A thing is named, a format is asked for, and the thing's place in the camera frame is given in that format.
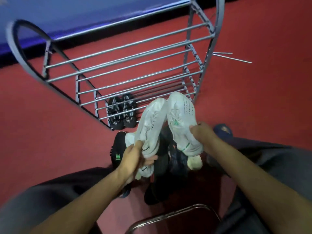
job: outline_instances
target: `curved metal frame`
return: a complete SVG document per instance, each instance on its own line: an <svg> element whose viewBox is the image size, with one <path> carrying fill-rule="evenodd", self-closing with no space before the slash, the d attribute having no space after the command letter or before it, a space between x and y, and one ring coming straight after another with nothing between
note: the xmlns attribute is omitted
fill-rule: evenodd
<svg viewBox="0 0 312 234"><path fill-rule="evenodd" d="M213 208L211 208L211 207L209 207L209 206L207 206L205 204L194 204L194 205L191 205L189 207L186 207L186 208L183 208L183 209L179 209L179 210L176 210L176 211L173 211L173 212L170 212L170 213L160 214L160 215L157 215L157 216L154 216L154 217L150 217L150 218L146 218L146 219L137 221L134 224L132 224L125 233L126 234L133 233L138 228L141 228L141 227L147 226L149 224L156 223L156 222L159 222L159 221L162 221L162 220L165 220L165 219L177 216L177 215L182 214L182 213L189 212L189 211L191 211L193 209L197 209L197 208L204 208L204 209L206 209L208 211L212 211L216 215L218 221L219 222L221 221L221 218L216 213L216 211L214 211Z"/></svg>
<svg viewBox="0 0 312 234"><path fill-rule="evenodd" d="M175 7L166 8L165 10L167 10L167 9L168 10L169 9L170 10L171 9L176 9L178 7L182 7L182 6L185 6L185 5L186 5L185 3L182 3L182 4L177 5ZM6 38L7 38L8 45L9 45L11 51L13 52L13 55L15 56L17 61L21 64L21 66L24 68L24 70L27 73L29 73L32 77L34 77L35 79L39 80L40 82L43 82L45 85L49 86L50 88L54 89L55 91L60 93L62 96L64 96L65 98L69 99L71 102L75 103L77 106L79 106L81 109L83 109L89 115L91 115L93 118L97 119L99 122L101 122L102 124L104 124L105 126L107 126L108 128L110 128L112 130L112 128L109 125L108 118L116 116L116 114L109 115L107 117L100 117L99 113L98 113L99 109L97 107L97 105L98 105L97 102L100 101L100 100L105 100L106 101L106 99L113 97L116 93L102 96L102 94L99 92L99 90L103 90L103 89L106 89L106 88L111 88L111 87L114 87L114 86L117 86L117 85L127 84L128 82L133 82L135 80L139 80L139 79L143 79L143 78L148 78L148 77L151 77L153 75L159 74L159 72L169 72L169 71L171 71L173 69L176 69L176 67L169 68L169 69L166 69L166 70L163 70L163 71L159 71L159 72L148 74L148 75L141 76L141 77L136 77L136 78L133 78L133 79L130 79L130 80L126 80L124 82L117 83L117 84L108 85L108 86L104 86L104 87L98 87L98 88L96 88L89 81L89 79L91 79L91 78L104 76L104 75L110 74L112 72L116 72L116 71L119 71L119 70L124 70L124 69L130 68L130 67L133 67L133 66L142 65L142 64L145 64L145 63L148 63L148 62L152 62L152 61L155 61L155 60L158 60L158 59L164 59L164 58L167 58L167 57L171 57L171 56L183 53L184 54L184 60L183 60L182 68L181 68L182 71L183 71L182 72L183 74L176 75L175 77L164 78L164 79L158 80L158 81L153 81L153 82L149 83L148 86L146 86L147 84L139 85L139 86L137 86L137 88L145 89L145 88L149 87L151 89L146 91L146 93L148 93L148 92L153 91L153 88L155 86L160 85L162 83L166 83L166 82L169 82L169 81L175 81L175 82L179 81L180 82L180 88L178 88L175 91L179 91L179 92L183 92L184 91L185 92L184 94L187 95L193 101L193 103L195 103L195 101L197 99L198 92L199 92L201 84L202 84L202 80L203 80L203 78L205 76L207 67L209 65L211 56L213 54L213 49L214 49L214 47L216 45L216 41L217 41L217 38L218 38L218 36L220 34L221 27L222 27L223 15L224 15L224 0L216 0L216 22L215 22L215 26L213 26L211 21L207 18L205 13L202 11L202 9L197 4L196 0L190 0L188 5L190 7L190 13L189 13L188 26L186 28L183 28L183 29L180 29L180 30L177 30L177 31L173 31L173 32L169 32L169 33L166 33L166 34L158 35L158 36L155 36L155 37L152 37L152 38L149 38L149 39L140 40L140 41L137 41L137 42L134 42L134 43L129 43L129 44L126 44L124 46L119 46L119 47L107 49L107 50L104 50L104 51L96 52L96 53L93 53L93 54L85 55L85 56L78 57L78 58L75 58L75 59L69 59L69 57L66 56L66 54L61 49L58 48L57 41L58 40L62 40L62 38L53 40L42 29L40 29L38 26L36 26L35 24L30 23L29 21L26 21L26 20L16 20L14 22L10 22L7 25L7 28L6 28ZM157 13L163 12L163 11L164 10L148 13L148 15L146 15L146 16L157 14ZM202 24L193 25L193 15L194 14L197 14L201 18L201 20L203 21ZM143 16L134 17L134 19L140 19L140 18L143 18ZM101 29L107 28L107 27L109 27L111 25L124 24L124 23L127 23L127 22L129 22L129 19L123 20L123 21L119 21L118 23L110 24L110 25L108 25L106 27L103 26L103 27L101 27ZM36 69L29 63L29 61L27 60L27 58L26 58L26 56L24 54L23 49L21 48L21 45L20 45L19 39L18 39L18 31L19 31L21 26L33 30L34 32L39 34L46 41L46 52L45 52L45 57L44 57L42 74L37 72ZM206 37L190 40L191 31L193 29L197 28L198 26L205 26L205 27L207 27L207 29L209 31L209 35L206 36ZM84 33L89 33L89 32L92 32L92 31L94 31L94 30L83 31L83 32L79 33L79 35L80 34L84 34ZM163 47L156 48L156 49L153 49L153 50L149 50L149 51L146 51L146 52L141 52L141 53L138 53L138 54L135 54L135 55L132 55L132 56L127 56L125 58L120 58L120 59L117 59L117 60L114 60L114 61L111 61L111 62L106 62L106 63L102 63L100 65L96 65L96 66L91 66L91 67L88 67L88 68L85 68L85 69L82 69L82 70L78 69L78 67L73 63L73 62L75 62L77 60L82 60L82 59L93 57L93 56L100 55L100 54L103 54L103 53L111 52L111 51L114 51L116 49L122 49L122 48L126 48L126 47L129 47L129 46L138 45L140 43L145 43L145 42L148 42L148 41L151 41L151 40L155 40L155 39L159 39L159 38L162 38L162 37L174 35L174 34L177 34L177 33L181 33L183 31L186 31L186 40L183 41L183 42L174 43L174 44L171 44L171 45L168 45L168 46L163 46ZM205 39L210 39L210 43L209 43L209 47L208 47L208 50L207 50L207 54L206 54L205 60L204 60L204 62L202 62L201 59L198 57L198 55L197 55L197 53L196 53L192 43L198 42L198 41L202 41L202 40L205 40ZM150 61L142 62L142 63L131 65L131 66L128 66L128 67L123 67L123 68L120 68L120 69L117 69L117 70L113 70L113 71L110 71L110 72L106 72L106 73L95 75L95 76L88 77L88 78L86 78L84 76L84 74L83 74L85 72L91 72L91 71L96 70L96 69L101 69L101 68L104 68L104 67L107 67L107 66L115 65L115 64L122 63L122 62L125 62L125 61L128 61L128 60L140 58L140 57L143 57L143 56L155 54L155 53L158 53L158 52L161 52L161 51L166 51L166 50L174 49L174 48L181 47L181 46L185 46L185 51L180 51L180 52L177 52L175 54L166 55L164 57L156 58L156 59L153 59L153 60L150 60ZM57 63L57 64L54 64L54 65L50 65L49 61L50 61L50 56L52 54L51 50L55 50L58 54L60 54L65 59L65 61ZM199 71L197 71L197 74L199 74L199 80L198 80L197 84L193 80L194 73L191 74L189 69L188 69L188 65L190 64L190 63L187 62L188 53L189 52L191 52L192 55L195 58L195 61L193 61L193 62L195 64L198 64L198 66L199 66ZM58 67L58 66L64 65L64 64L69 64L76 72L75 73L71 73L71 74L67 74L67 75L63 75L63 76L59 76L57 78L50 79L49 78L49 69L52 68L52 67ZM61 80L63 78L67 78L67 77L72 77L72 76L75 76L75 78L76 78L76 97L75 97L75 99L71 98L68 94L66 94L64 91L60 90L57 86L55 86L53 84L54 81ZM194 90L193 92L189 92L189 89L187 88L188 84L185 84L185 78L189 78L189 80L191 82L191 85L193 87L193 90ZM92 88L92 90L81 92L80 91L80 82L81 81L86 81L87 84ZM129 90L130 89L125 89L125 90L122 90L121 92L127 92ZM94 100L90 101L90 102L87 102L87 103L83 103L83 104L80 103L80 95L84 94L84 93L92 93ZM91 112L91 111L87 110L84 107L84 105L91 104L91 103L94 103L94 107L95 107L94 112ZM144 107L140 106L140 107L138 107L135 110L139 110L139 109L142 109L142 108L144 108Z"/></svg>

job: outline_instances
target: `dark pants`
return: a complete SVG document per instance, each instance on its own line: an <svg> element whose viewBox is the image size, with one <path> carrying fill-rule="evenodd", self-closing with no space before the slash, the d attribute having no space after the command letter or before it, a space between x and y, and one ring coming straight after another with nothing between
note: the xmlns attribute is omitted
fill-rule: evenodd
<svg viewBox="0 0 312 234"><path fill-rule="evenodd" d="M312 200L311 152L242 138L231 138L226 142L273 177ZM208 163L223 171L211 157L208 157ZM30 230L91 188L111 171L111 168L88 169L27 189L0 209L0 233L21 233ZM94 225L91 233L101 233L97 224ZM237 189L232 204L216 233L269 233L269 231L244 194Z"/></svg>

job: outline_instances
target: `person's right arm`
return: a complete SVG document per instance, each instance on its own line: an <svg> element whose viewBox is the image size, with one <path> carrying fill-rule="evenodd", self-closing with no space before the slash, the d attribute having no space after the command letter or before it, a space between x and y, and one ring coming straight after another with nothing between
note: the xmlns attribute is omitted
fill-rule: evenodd
<svg viewBox="0 0 312 234"><path fill-rule="evenodd" d="M275 234L312 233L312 203L219 139L206 123L190 127Z"/></svg>

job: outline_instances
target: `black baseboard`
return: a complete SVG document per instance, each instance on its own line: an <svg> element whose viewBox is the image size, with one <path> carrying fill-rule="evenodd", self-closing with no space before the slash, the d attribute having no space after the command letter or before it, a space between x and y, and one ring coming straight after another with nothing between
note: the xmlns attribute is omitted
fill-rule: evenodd
<svg viewBox="0 0 312 234"><path fill-rule="evenodd" d="M216 5L216 0L197 0L197 3L200 5L202 9L207 9L207 8L214 7ZM174 19L183 15L188 15L188 13L189 13L188 6L181 7L172 11L166 11L160 14L152 15L144 19L138 19L138 20L132 21L130 24L129 23L120 24L117 26L105 28L103 30L93 31L88 34L80 35L77 37L72 37L70 39L65 39L65 40L59 41L58 46L63 50L70 49L70 48L80 46L86 43L98 41L103 38L111 37L111 36L121 34L124 32L128 32L128 31L133 31L133 30L140 29L149 25L156 24L156 23L161 23L163 21ZM33 59L36 57L43 56L44 51L45 51L45 43L38 44L38 45L24 49L24 53L27 59ZM6 53L4 55L0 55L0 68L9 66L15 63L17 63L17 60L15 59L12 53Z"/></svg>

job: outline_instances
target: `person's left hand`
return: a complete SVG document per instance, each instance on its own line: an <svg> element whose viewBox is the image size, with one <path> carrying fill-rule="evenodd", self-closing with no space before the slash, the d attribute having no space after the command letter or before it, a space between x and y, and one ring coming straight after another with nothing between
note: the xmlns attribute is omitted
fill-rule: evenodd
<svg viewBox="0 0 312 234"><path fill-rule="evenodd" d="M138 140L135 145L130 145L124 151L124 155L118 168L122 170L128 179L127 183L129 183L129 180L133 180L133 177L139 168L152 165L154 161L158 159L157 155L145 159L142 155L142 146L143 142Z"/></svg>

